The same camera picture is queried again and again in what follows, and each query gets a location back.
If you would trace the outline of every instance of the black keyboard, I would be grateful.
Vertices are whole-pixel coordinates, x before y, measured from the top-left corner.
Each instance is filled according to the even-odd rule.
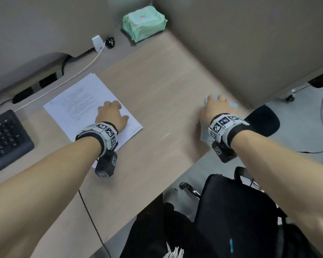
[[[0,171],[34,148],[12,110],[0,115]]]

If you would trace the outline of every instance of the stack of paper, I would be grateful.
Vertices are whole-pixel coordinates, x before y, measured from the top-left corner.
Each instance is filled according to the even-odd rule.
[[[90,73],[44,105],[44,108],[68,138],[75,141],[79,131],[95,122],[98,107],[103,106],[105,101],[114,100],[118,99],[96,74]],[[119,144],[116,150],[142,129],[140,123],[121,105],[121,115],[128,115],[129,120],[127,127],[117,137]]]

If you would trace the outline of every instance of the person's right hand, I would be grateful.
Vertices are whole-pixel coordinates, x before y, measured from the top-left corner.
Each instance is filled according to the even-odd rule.
[[[213,95],[208,96],[207,105],[201,112],[200,120],[210,125],[212,119],[222,113],[237,114],[237,108],[231,108],[231,100],[227,99],[224,95],[219,95],[215,100]]]
[[[104,102],[103,106],[98,107],[98,116],[96,117],[95,122],[107,121],[112,123],[120,133],[126,127],[129,119],[129,116],[127,115],[121,117],[121,108],[122,106],[117,100],[112,103],[110,101]]]

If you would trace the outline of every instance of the desk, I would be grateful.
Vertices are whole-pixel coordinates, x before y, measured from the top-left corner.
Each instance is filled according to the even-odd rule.
[[[119,149],[113,177],[98,178],[91,169],[80,188],[107,241],[209,150],[199,141],[204,98],[225,94],[237,100],[170,32],[96,74],[144,127]],[[240,107],[239,114],[246,117],[248,111]],[[44,109],[22,124],[35,149],[2,170],[0,183],[70,143]],[[100,246],[76,195],[32,257],[87,258]]]

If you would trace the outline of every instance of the white drawstring tassel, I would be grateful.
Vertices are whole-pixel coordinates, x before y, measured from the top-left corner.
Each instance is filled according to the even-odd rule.
[[[183,258],[184,250],[180,248],[178,252],[178,247],[175,248],[173,252],[168,252],[163,258]]]

